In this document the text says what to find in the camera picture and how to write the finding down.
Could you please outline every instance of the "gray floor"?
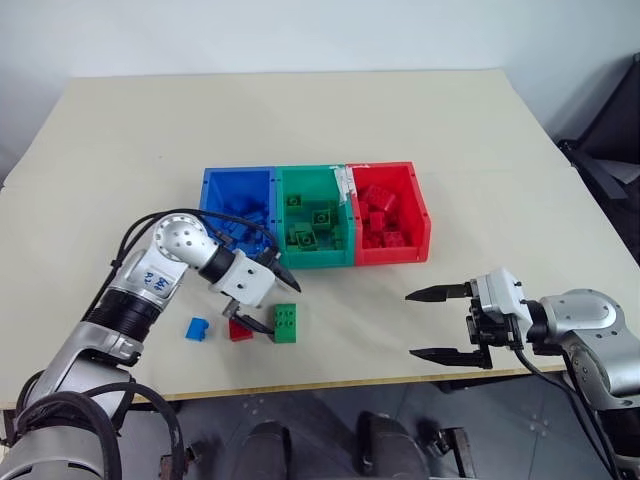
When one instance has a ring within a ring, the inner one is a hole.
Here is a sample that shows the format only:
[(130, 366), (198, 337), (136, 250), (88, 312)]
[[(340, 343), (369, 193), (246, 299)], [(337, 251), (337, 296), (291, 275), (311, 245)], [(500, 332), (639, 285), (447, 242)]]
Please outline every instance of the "gray floor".
[[(275, 419), (292, 432), (295, 478), (354, 475), (355, 425), (363, 410), (398, 419), (410, 433), (425, 420), (462, 426), (483, 480), (601, 480), (607, 473), (560, 392), (536, 378), (518, 378), (442, 393), (429, 383), (339, 388), (184, 402), (187, 443), (205, 445), (188, 479), (226, 479), (245, 435)], [(121, 439), (125, 478), (157, 478), (169, 451), (159, 415), (131, 412)], [(432, 475), (455, 476), (452, 458), (431, 458)]]

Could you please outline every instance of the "robot label sticker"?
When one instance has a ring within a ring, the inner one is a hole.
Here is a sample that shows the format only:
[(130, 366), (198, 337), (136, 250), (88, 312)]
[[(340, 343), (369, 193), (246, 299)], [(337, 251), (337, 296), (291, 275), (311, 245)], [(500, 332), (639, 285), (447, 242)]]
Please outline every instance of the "robot label sticker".
[(173, 284), (175, 283), (170, 276), (154, 268), (147, 268), (144, 270), (142, 274), (142, 282), (144, 283), (145, 290), (153, 291), (153, 293), (160, 296), (171, 292)]

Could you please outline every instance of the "red lego brick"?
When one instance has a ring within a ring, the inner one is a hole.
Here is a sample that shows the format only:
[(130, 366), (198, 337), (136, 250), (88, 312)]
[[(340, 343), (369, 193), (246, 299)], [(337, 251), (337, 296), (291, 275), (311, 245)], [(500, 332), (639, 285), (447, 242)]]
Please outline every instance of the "red lego brick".
[(382, 210), (385, 213), (392, 212), (398, 204), (398, 199), (393, 193), (378, 185), (369, 185), (365, 188), (361, 198), (370, 207)]
[(386, 248), (406, 246), (402, 233), (400, 232), (384, 232), (382, 234), (382, 243), (384, 243)]
[(363, 222), (369, 220), (369, 204), (363, 200), (358, 201), (360, 206), (360, 218)]
[(229, 320), (229, 338), (232, 342), (249, 340), (250, 338), (253, 338), (253, 332), (244, 328), (239, 323)]
[(384, 212), (370, 212), (369, 225), (372, 232), (382, 232), (385, 226)]
[(372, 235), (371, 236), (371, 248), (381, 248), (382, 247), (382, 238), (380, 235)]

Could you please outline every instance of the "table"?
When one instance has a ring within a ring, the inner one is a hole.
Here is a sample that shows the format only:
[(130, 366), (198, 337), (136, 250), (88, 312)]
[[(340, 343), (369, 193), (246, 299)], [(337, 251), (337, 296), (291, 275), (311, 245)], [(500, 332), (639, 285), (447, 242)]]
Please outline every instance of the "table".
[[(520, 373), (505, 349), (492, 371), (407, 353), (472, 348), (466, 302), (405, 302), (407, 293), (503, 265), (529, 298), (608, 293), (640, 334), (637, 265), (500, 71), (75, 79), (0, 192), (0, 361), (11, 366), (0, 371), (0, 407), (58, 350), (127, 226), (197, 206), (204, 168), (395, 160), (414, 162), (431, 214), (427, 263), (296, 271), (303, 293), (275, 290), (265, 302), (298, 304), (290, 345), (230, 342), (226, 300), (188, 274), (145, 342), (137, 380), (180, 399)], [(193, 316), (213, 321), (202, 343), (184, 339)]]

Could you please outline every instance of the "lego brick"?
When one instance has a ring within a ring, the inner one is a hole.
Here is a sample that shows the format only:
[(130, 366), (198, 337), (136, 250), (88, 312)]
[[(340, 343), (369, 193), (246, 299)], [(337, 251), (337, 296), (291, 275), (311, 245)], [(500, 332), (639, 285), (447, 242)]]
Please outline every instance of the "lego brick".
[(280, 304), (274, 310), (274, 341), (276, 343), (296, 342), (296, 305)]
[(296, 222), (293, 224), (293, 229), (296, 233), (313, 231), (313, 228), (311, 227), (311, 223), (309, 222)]
[(298, 194), (287, 195), (285, 199), (287, 213), (296, 213), (302, 211), (302, 196)]
[(311, 228), (314, 230), (331, 230), (331, 210), (312, 211)]
[(382, 244), (385, 248), (406, 246), (401, 232), (383, 232)]
[(298, 247), (303, 251), (313, 251), (318, 249), (318, 243), (316, 242), (316, 236), (311, 232), (296, 232), (296, 241)]
[(236, 223), (236, 226), (234, 227), (233, 231), (231, 232), (231, 236), (236, 239), (236, 240), (242, 240), (245, 235), (247, 235), (247, 233), (249, 233), (249, 227), (246, 225), (243, 225), (241, 223)]
[(232, 195), (225, 203), (225, 209), (233, 212), (235, 215), (241, 216), (251, 208), (252, 199), (248, 195), (237, 193)]
[(369, 228), (372, 232), (382, 232), (386, 225), (384, 218), (384, 212), (370, 212), (369, 213)]
[(365, 236), (365, 241), (367, 242), (367, 247), (365, 248), (380, 248), (382, 247), (382, 237), (380, 234), (367, 232)]
[(342, 231), (340, 230), (339, 227), (333, 227), (331, 229), (331, 238), (333, 238), (334, 242), (337, 242), (338, 240), (342, 240)]
[(253, 332), (247, 328), (244, 328), (239, 323), (229, 320), (229, 338), (232, 342), (240, 342), (242, 340), (249, 340), (253, 338)]
[(187, 329), (187, 334), (184, 336), (184, 338), (201, 342), (206, 336), (207, 328), (209, 328), (209, 322), (207, 322), (204, 318), (193, 317), (191, 319), (191, 323), (189, 324), (189, 328)]
[(362, 221), (369, 221), (369, 204), (364, 200), (359, 200), (358, 205), (360, 206), (360, 218)]
[(382, 210), (385, 213), (393, 211), (397, 207), (395, 194), (379, 185), (369, 185), (360, 195), (360, 198), (370, 207)]
[(295, 229), (295, 227), (290, 227), (289, 228), (289, 235), (287, 235), (287, 244), (288, 245), (297, 245), (298, 244), (298, 239), (296, 238), (296, 229)]
[(254, 212), (248, 213), (246, 215), (243, 215), (243, 217), (246, 220), (249, 220), (250, 222), (257, 223), (259, 225), (263, 225), (266, 215), (265, 215), (263, 210), (258, 210), (258, 211), (254, 211)]
[(335, 200), (329, 200), (327, 202), (327, 210), (329, 210), (331, 226), (339, 226), (338, 202)]

